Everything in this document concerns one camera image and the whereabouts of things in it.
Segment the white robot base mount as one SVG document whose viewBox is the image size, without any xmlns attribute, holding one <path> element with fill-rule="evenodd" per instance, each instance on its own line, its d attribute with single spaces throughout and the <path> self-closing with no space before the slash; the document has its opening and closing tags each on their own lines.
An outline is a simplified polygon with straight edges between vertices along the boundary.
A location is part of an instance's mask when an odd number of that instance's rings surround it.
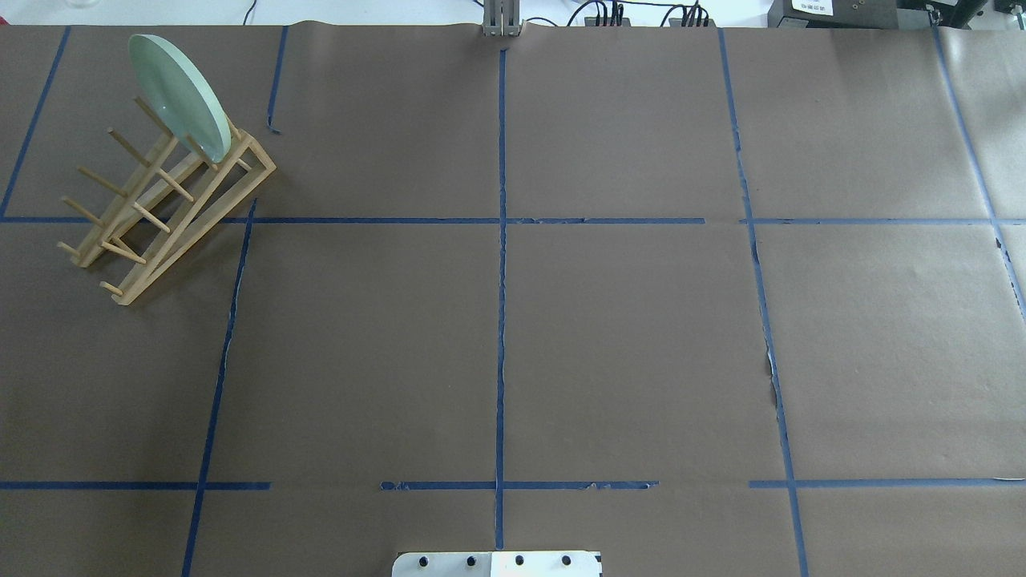
<svg viewBox="0 0 1026 577">
<path fill-rule="evenodd" d="M 596 551 L 406 552 L 392 576 L 602 576 Z"/>
</svg>

